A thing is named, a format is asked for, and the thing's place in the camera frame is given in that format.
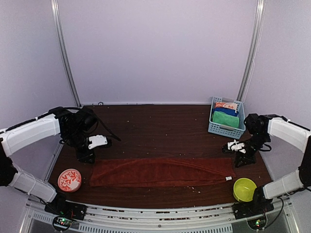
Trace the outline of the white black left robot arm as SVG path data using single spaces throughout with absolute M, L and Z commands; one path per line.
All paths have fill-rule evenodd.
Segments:
M 48 112 L 3 129 L 0 133 L 0 184 L 10 186 L 27 195 L 37 197 L 60 216 L 70 211 L 65 192 L 80 187 L 81 178 L 66 172 L 64 178 L 53 186 L 31 173 L 15 166 L 11 156 L 42 139 L 59 135 L 61 142 L 74 148 L 77 160 L 95 162 L 94 149 L 109 147 L 117 136 L 92 135 L 102 120 L 87 108 L 57 107 Z M 93 187 L 171 187 L 183 185 L 209 185 L 221 183 L 225 177 L 227 159 L 201 159 L 194 164 L 189 159 L 127 159 L 105 160 L 95 166 L 90 185 Z

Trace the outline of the right aluminium frame post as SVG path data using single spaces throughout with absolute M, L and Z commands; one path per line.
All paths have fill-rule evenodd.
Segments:
M 255 57 L 259 47 L 259 41 L 261 36 L 262 24 L 264 19 L 264 9 L 265 9 L 265 0 L 258 0 L 249 52 L 246 60 L 244 73 L 242 76 L 242 82 L 237 96 L 237 100 L 241 102 L 244 102 L 246 100 L 247 91 L 252 77 L 252 72 L 255 64 Z

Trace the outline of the red white patterned plate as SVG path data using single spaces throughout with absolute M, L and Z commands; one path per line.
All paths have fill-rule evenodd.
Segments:
M 57 184 L 64 192 L 75 192 L 82 184 L 81 173 L 73 168 L 66 169 L 59 175 Z

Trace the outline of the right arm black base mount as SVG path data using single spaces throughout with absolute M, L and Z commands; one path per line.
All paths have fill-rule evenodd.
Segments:
M 256 215 L 263 215 L 266 212 L 274 210 L 272 199 L 266 199 L 264 196 L 255 195 L 250 202 L 239 202 L 232 206 L 235 219 L 248 218 Z

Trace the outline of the orange white patterned cloth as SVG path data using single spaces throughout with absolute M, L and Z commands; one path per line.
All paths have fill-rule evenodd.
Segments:
M 226 109 L 232 109 L 234 111 L 237 111 L 238 104 L 234 102 L 216 102 L 214 104 L 215 108 L 226 108 Z

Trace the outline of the aluminium front rail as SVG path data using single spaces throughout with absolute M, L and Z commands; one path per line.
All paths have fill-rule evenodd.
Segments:
M 117 208 L 86 205 L 84 219 L 63 233 L 298 233 L 288 198 L 273 201 L 274 208 L 237 219 L 232 203 L 173 209 Z

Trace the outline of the left aluminium frame post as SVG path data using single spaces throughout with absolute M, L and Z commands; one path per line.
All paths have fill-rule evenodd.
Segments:
M 72 71 L 71 71 L 71 67 L 69 63 L 69 57 L 67 53 L 67 48 L 65 44 L 65 38 L 63 34 L 61 16 L 60 16 L 60 11 L 59 11 L 59 2 L 57 0 L 51 0 L 51 7 L 52 7 L 52 15 L 54 19 L 55 29 L 56 29 L 56 33 L 58 37 L 58 43 L 60 47 L 61 58 L 62 58 L 66 78 L 69 83 L 69 88 L 73 96 L 75 105 L 77 107 L 81 107 L 82 105 L 81 105 L 80 98 L 77 92 L 77 88 L 76 88 L 76 85 L 73 79 L 73 75 L 72 75 Z

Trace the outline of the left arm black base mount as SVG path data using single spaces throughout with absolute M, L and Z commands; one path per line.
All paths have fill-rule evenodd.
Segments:
M 66 196 L 62 193 L 56 193 L 55 198 L 51 202 L 44 200 L 41 200 L 40 202 L 45 205 L 44 210 L 46 212 L 63 216 L 68 219 L 84 220 L 86 215 L 86 205 L 69 202 L 67 201 Z

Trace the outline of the light blue perforated basket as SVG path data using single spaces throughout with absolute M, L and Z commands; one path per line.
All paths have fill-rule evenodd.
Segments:
M 225 103 L 233 102 L 237 104 L 237 113 L 238 113 L 237 117 L 239 118 L 238 127 L 232 127 L 232 126 L 228 126 L 228 125 L 213 121 L 212 119 L 214 115 L 213 110 L 215 109 L 215 104 L 217 102 L 225 102 Z M 209 124 L 208 124 L 207 131 L 209 133 L 214 133 L 214 134 L 218 134 L 221 136 L 226 136 L 226 137 L 230 137 L 234 139 L 240 139 L 246 130 L 246 127 L 244 125 L 244 119 L 245 119 L 244 105 L 241 101 L 213 96 L 211 99 L 211 108 L 210 108 Z

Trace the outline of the dark red towel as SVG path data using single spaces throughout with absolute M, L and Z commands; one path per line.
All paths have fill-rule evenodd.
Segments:
M 234 178 L 230 158 L 143 158 L 99 160 L 91 187 L 186 187 L 225 183 Z

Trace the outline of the yellow-green bowl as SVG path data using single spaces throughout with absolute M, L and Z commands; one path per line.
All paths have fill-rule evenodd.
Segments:
M 233 196 L 238 202 L 250 202 L 257 185 L 249 178 L 239 178 L 233 186 Z

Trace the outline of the green microfibre towel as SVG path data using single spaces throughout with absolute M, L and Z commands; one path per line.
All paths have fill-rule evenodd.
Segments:
M 240 119 L 237 116 L 231 116 L 223 112 L 215 111 L 212 115 L 212 121 L 221 125 L 238 128 Z

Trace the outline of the aluminium frame post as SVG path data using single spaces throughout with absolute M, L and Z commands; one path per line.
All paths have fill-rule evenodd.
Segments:
M 61 16 L 60 16 L 60 11 L 59 11 L 59 2 L 57 0 L 51 0 L 51 7 L 52 7 L 52 15 L 54 19 L 55 29 L 56 29 L 56 33 L 58 37 L 58 43 L 60 47 L 61 58 L 62 58 L 66 78 L 69 83 L 69 88 L 73 96 L 75 105 L 77 107 L 81 107 L 82 105 L 81 105 L 80 98 L 77 92 L 77 88 L 76 88 L 76 85 L 73 79 L 73 75 L 72 75 L 72 71 L 71 71 L 71 67 L 69 63 L 69 57 L 67 53 L 67 48 L 65 44 L 65 38 L 63 34 Z
M 249 52 L 246 60 L 244 73 L 242 76 L 242 82 L 237 96 L 237 100 L 241 102 L 244 102 L 246 100 L 247 91 L 252 77 L 252 72 L 255 64 L 255 57 L 259 47 L 259 41 L 261 36 L 262 24 L 264 19 L 264 9 L 265 9 L 265 0 L 258 0 Z

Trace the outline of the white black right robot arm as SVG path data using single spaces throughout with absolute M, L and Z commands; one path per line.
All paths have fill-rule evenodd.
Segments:
M 268 200 L 311 189 L 310 129 L 275 114 L 249 114 L 244 124 L 251 134 L 243 147 L 245 152 L 242 153 L 242 157 L 246 163 L 253 164 L 255 153 L 267 152 L 271 149 L 268 144 L 273 141 L 280 142 L 290 152 L 298 153 L 298 156 L 294 156 L 297 168 L 284 172 L 282 177 L 256 189 L 254 200 L 249 203 L 249 210 L 253 214 L 260 214 L 268 206 Z

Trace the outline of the blue folded towel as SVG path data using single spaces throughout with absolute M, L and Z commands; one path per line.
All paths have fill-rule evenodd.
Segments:
M 239 112 L 238 111 L 235 111 L 234 109 L 228 109 L 228 108 L 213 108 L 212 109 L 212 112 L 222 112 L 222 113 L 225 113 L 227 115 L 230 115 L 230 116 L 234 116 L 236 117 Z

